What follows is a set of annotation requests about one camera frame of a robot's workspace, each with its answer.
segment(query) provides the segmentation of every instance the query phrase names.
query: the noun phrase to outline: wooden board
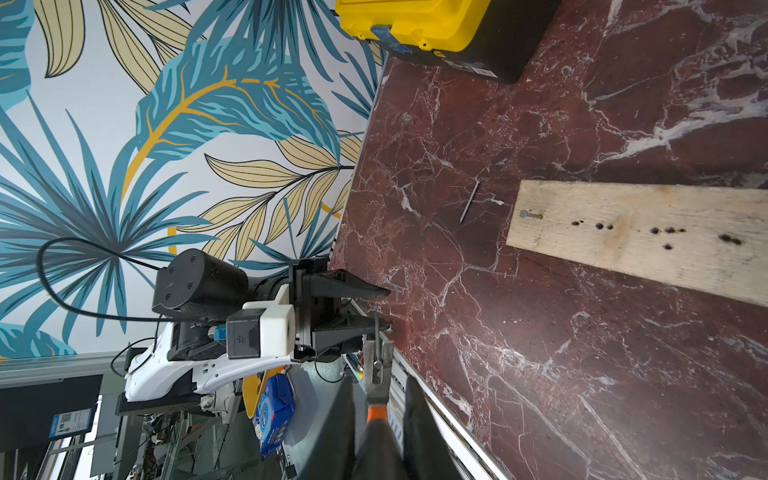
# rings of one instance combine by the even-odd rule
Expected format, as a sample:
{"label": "wooden board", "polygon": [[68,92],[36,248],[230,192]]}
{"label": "wooden board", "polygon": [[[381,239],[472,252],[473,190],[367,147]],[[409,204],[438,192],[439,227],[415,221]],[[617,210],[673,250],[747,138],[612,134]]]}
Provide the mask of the wooden board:
{"label": "wooden board", "polygon": [[768,190],[523,180],[507,245],[768,306]]}

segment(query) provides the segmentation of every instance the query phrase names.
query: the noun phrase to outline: yellow toolbox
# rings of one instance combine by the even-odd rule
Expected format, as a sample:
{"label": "yellow toolbox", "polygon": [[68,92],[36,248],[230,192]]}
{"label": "yellow toolbox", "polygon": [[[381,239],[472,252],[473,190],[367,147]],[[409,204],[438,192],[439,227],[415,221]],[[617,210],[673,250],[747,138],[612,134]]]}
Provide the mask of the yellow toolbox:
{"label": "yellow toolbox", "polygon": [[407,61],[514,83],[560,0],[336,0],[341,28]]}

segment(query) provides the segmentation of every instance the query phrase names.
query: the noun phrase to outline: nail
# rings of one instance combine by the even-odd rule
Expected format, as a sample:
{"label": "nail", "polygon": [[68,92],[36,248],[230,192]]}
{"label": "nail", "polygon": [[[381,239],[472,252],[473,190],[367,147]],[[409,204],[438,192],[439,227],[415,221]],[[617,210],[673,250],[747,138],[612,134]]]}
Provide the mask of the nail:
{"label": "nail", "polygon": [[462,214],[462,217],[458,219],[458,222],[461,223],[464,221],[464,217],[467,216],[467,210],[469,210],[469,204],[472,203],[472,200],[475,198],[475,193],[478,191],[478,185],[480,184],[480,180],[477,181],[475,184],[475,188],[472,189],[472,194],[469,196],[469,200],[467,200],[467,206],[464,207],[464,213]]}

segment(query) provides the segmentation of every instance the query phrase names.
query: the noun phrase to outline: label sticker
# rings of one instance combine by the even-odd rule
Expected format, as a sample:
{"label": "label sticker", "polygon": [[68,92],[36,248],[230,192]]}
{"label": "label sticker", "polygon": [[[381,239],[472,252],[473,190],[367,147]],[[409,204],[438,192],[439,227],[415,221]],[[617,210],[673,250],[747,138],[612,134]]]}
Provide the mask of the label sticker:
{"label": "label sticker", "polygon": [[70,436],[91,429],[91,413],[93,409],[76,412],[58,413],[53,415],[49,438]]}
{"label": "label sticker", "polygon": [[474,70],[475,73],[479,73],[480,75],[485,75],[486,77],[498,78],[495,73],[493,73],[490,70],[485,70],[484,68],[472,67],[472,70]]}

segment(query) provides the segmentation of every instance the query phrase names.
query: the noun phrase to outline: screw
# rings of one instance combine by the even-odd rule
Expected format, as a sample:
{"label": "screw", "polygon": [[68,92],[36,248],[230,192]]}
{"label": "screw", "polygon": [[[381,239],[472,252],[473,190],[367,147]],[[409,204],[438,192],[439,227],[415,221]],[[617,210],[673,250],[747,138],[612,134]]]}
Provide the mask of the screw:
{"label": "screw", "polygon": [[529,212],[529,211],[527,211],[527,210],[520,210],[520,216],[521,216],[521,217],[523,217],[523,218],[526,218],[526,217],[530,217],[530,218],[538,218],[539,220],[541,220],[542,218],[544,218],[544,216],[542,216],[542,215],[539,215],[539,214],[532,214],[531,212]]}

